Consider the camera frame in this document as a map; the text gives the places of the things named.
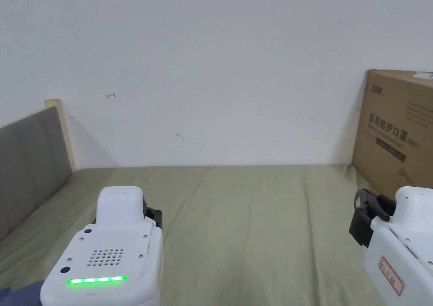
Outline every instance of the white robot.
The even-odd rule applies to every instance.
[[[433,305],[433,190],[404,186],[395,198],[359,190],[349,232],[387,305]]]
[[[43,306],[158,306],[162,212],[135,186],[105,187],[41,289]]]

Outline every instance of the box logo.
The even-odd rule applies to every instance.
[[[372,91],[373,93],[376,93],[378,95],[380,95],[383,91],[382,87],[378,87],[376,85],[373,85],[372,88],[370,89],[370,91]]]

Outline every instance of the bed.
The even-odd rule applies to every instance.
[[[1,240],[0,288],[44,280],[110,185],[163,211],[162,305],[385,305],[348,233],[371,188],[350,165],[78,170]]]

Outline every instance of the wall mark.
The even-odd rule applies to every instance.
[[[179,137],[180,139],[182,139],[182,141],[185,141],[185,138],[179,133],[176,133],[176,137]]]

